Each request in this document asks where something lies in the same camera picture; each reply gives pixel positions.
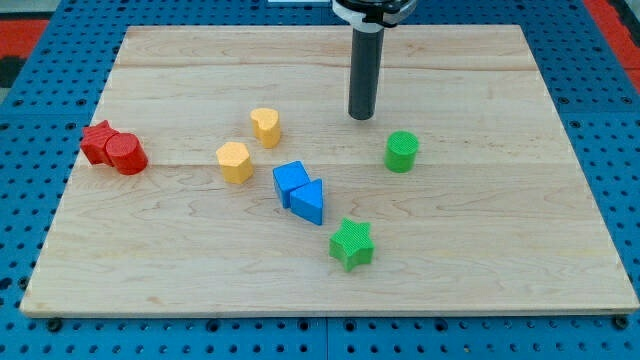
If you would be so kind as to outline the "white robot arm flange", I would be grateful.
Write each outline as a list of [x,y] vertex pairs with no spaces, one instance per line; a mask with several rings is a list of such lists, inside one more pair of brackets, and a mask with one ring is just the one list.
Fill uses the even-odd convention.
[[409,17],[418,0],[332,0],[332,11],[355,30],[375,33],[396,27]]

